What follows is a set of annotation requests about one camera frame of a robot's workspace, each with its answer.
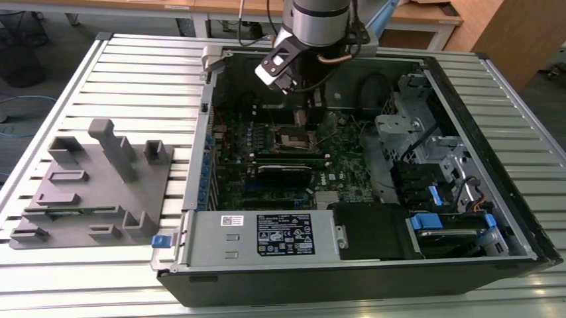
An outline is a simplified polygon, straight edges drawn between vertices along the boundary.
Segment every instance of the power supply label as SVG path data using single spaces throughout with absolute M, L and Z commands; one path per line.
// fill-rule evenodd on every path
M 315 254 L 311 215 L 258 215 L 258 254 L 260 256 Z

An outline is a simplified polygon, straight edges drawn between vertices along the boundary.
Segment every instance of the table leg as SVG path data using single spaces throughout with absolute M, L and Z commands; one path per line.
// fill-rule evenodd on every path
M 67 17 L 67 20 L 69 21 L 71 26 L 76 27 L 80 25 L 77 13 L 65 13 L 64 16 Z
M 454 32 L 454 28 L 454 25 L 442 25 L 438 32 L 434 33 L 434 37 L 431 42 L 429 43 L 427 50 L 442 51 L 445 49 L 446 43 L 450 39 L 450 35 L 453 35 Z
M 192 13 L 192 21 L 195 22 L 195 33 L 198 38 L 210 38 L 208 34 L 208 17 L 206 14 Z
M 230 23 L 228 23 L 228 21 L 222 20 L 220 23 L 222 23 L 222 32 L 230 32 L 231 30 L 230 30 Z

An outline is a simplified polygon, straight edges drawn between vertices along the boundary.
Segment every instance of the wooden desk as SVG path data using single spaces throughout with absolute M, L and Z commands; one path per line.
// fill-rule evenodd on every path
M 238 20 L 240 0 L 0 0 L 0 9 L 192 19 L 196 37 L 207 38 L 210 20 Z M 274 22 L 280 23 L 282 14 L 283 0 L 271 0 Z M 244 19 L 268 21 L 266 0 L 246 1 Z M 387 30 L 429 32 L 434 35 L 425 48 L 442 50 L 455 26 L 461 24 L 462 19 L 446 16 L 438 6 L 408 3 L 396 8 Z

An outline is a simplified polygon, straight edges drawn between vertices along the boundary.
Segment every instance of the aluminum extrusion table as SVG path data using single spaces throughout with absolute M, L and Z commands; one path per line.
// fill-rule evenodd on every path
M 195 117 L 203 89 L 200 55 L 234 42 L 116 34 L 96 40 L 0 192 L 0 316 L 121 317 L 563 317 L 566 264 L 501 280 L 465 295 L 264 307 L 183 307 L 151 270 L 151 246 L 12 250 L 20 222 L 49 165 L 55 136 L 93 142 L 87 127 L 108 117 L 132 144 L 160 139 L 175 158 L 160 227 L 182 216 Z M 380 49 L 434 56 L 515 185 L 566 257 L 566 155 L 489 60 L 469 53 Z M 162 253 L 171 260 L 172 253 Z

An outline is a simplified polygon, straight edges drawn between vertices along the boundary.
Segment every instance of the green circuit board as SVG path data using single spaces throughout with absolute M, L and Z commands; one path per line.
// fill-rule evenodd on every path
M 258 124 L 239 114 L 226 114 L 227 133 L 216 140 L 219 166 L 219 210 L 315 209 L 318 191 L 336 191 L 340 201 L 374 201 L 370 174 L 360 146 L 360 125 L 340 112 L 328 112 L 315 131 L 302 132 L 295 125 Z M 288 140 L 283 134 L 296 133 Z M 274 155 L 262 161 L 262 154 Z M 294 154 L 298 158 L 279 158 Z M 250 172 L 262 165 L 310 166 L 312 178 L 307 187 L 250 188 Z

